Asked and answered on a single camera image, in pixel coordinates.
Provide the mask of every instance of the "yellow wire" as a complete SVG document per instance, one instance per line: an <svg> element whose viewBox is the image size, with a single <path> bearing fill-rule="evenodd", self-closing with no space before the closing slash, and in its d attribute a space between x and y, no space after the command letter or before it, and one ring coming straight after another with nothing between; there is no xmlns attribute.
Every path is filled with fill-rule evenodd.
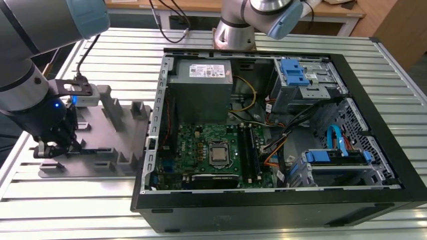
<svg viewBox="0 0 427 240"><path fill-rule="evenodd" d="M246 85L248 87L252 89L252 92L253 92L253 99L252 99L252 102L250 104L241 108L241 109L237 109L237 110L229 110L230 113L234 113L234 112L242 112L244 110L249 109L253 105L254 105L254 101L256 101L256 91L254 91L254 88L253 86L250 85L250 83L240 76L233 76L234 78L240 79Z"/></svg>

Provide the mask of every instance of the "white label sticker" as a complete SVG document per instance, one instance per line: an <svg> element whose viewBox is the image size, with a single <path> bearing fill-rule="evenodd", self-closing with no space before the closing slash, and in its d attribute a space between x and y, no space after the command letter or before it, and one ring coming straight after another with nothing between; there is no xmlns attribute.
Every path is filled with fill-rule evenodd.
<svg viewBox="0 0 427 240"><path fill-rule="evenodd" d="M190 78L224 78L224 65L193 64L189 66Z"/></svg>
<svg viewBox="0 0 427 240"><path fill-rule="evenodd" d="M265 112L270 114L272 113L272 108L273 108L273 105L266 103L265 104Z"/></svg>
<svg viewBox="0 0 427 240"><path fill-rule="evenodd" d="M286 159L284 160L285 163L293 163L294 157L289 155Z"/></svg>
<svg viewBox="0 0 427 240"><path fill-rule="evenodd" d="M305 74L305 78L317 79L317 75L316 74Z"/></svg>
<svg viewBox="0 0 427 240"><path fill-rule="evenodd" d="M150 9L150 8L152 8L152 6L149 6L149 5L138 5L138 7L140 7L141 9Z"/></svg>
<svg viewBox="0 0 427 240"><path fill-rule="evenodd" d="M276 176L277 176L277 178L280 179L280 181L281 181L281 182L284 182L284 181L285 181L285 176L284 176L284 174L281 173L281 171L280 171L280 170L277 171Z"/></svg>

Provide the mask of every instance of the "wire bundle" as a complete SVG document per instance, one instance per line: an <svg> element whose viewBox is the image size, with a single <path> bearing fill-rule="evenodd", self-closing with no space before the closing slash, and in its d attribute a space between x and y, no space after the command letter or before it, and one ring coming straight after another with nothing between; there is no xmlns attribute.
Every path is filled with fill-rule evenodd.
<svg viewBox="0 0 427 240"><path fill-rule="evenodd" d="M173 12L176 13L177 16L180 16L181 18L185 19L185 22L186 22L186 25L188 25L188 27L186 27L186 29L185 29L185 31L184 31L182 36L180 37L178 40L174 41L174 40L170 40L170 39L166 37L166 35L165 35L165 33L164 33L164 31L162 31L161 23L160 23L158 20L157 20L157 15L156 15L156 10L154 10L153 1L152 1L152 0L148 0L148 1L149 1L149 6L150 6L150 11L152 11L152 16L153 16L153 19L154 19L154 23L156 23L156 25L157 25L157 28L158 28L158 30L160 30L160 33L161 33L164 39L165 39L169 43L172 43L172 44L177 44L177 43L181 42L182 39L185 38L185 36L186 36L186 34L188 34L188 31L189 31L189 29L190 29L190 27L192 27L190 22L189 22L189 19L188 19L186 15L185 15L182 9L181 9L180 6L176 4L174 0L170 0L170 2L173 3L174 7L177 8L177 10L178 10L180 12L177 12L169 5L166 5L166 4L162 2L162 0L157 0L170 11L173 11Z"/></svg>

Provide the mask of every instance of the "ram slot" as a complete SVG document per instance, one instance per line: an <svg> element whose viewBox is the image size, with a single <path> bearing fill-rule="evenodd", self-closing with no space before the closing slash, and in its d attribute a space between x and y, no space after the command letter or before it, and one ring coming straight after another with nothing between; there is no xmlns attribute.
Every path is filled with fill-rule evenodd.
<svg viewBox="0 0 427 240"><path fill-rule="evenodd" d="M250 160L253 162L254 175L258 176L261 174L260 157L258 157L258 150L256 149L256 142L254 142L252 127L248 127L248 133L249 133L249 149L248 150L250 153Z"/></svg>
<svg viewBox="0 0 427 240"><path fill-rule="evenodd" d="M237 145L240 155L240 167L242 181L248 184L253 183L256 178L253 168L253 153L250 151L250 128L246 125L237 126Z"/></svg>

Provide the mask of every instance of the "metal bracket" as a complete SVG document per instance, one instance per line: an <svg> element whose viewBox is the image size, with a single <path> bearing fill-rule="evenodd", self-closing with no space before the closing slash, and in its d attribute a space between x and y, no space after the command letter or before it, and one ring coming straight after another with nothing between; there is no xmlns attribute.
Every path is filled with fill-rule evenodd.
<svg viewBox="0 0 427 240"><path fill-rule="evenodd" d="M64 96L90 96L92 87L84 76L76 77L73 80L52 79L48 82L53 97ZM66 89L65 85L72 85L73 89Z"/></svg>

